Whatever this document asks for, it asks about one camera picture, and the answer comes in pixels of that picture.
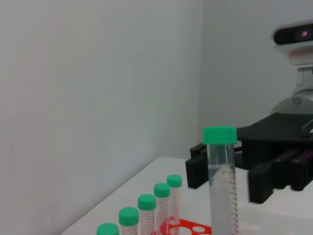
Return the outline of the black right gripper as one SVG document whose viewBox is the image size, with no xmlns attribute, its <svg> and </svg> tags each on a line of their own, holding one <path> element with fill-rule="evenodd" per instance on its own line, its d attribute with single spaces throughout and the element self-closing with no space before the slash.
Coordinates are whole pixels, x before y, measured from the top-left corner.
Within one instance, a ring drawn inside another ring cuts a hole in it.
<svg viewBox="0 0 313 235">
<path fill-rule="evenodd" d="M 275 189 L 302 191 L 313 180 L 313 116 L 273 114 L 237 128 L 242 160 L 249 170 L 249 202 L 264 203 Z"/>
</svg>

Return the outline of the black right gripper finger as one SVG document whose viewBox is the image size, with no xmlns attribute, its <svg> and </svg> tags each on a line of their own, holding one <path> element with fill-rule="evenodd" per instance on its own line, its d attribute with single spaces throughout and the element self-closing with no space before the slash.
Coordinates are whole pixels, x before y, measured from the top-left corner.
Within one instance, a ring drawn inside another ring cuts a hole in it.
<svg viewBox="0 0 313 235">
<path fill-rule="evenodd" d="M 202 142 L 190 149 L 191 158 L 185 162 L 187 184 L 197 189 L 208 181 L 207 147 Z"/>
</svg>

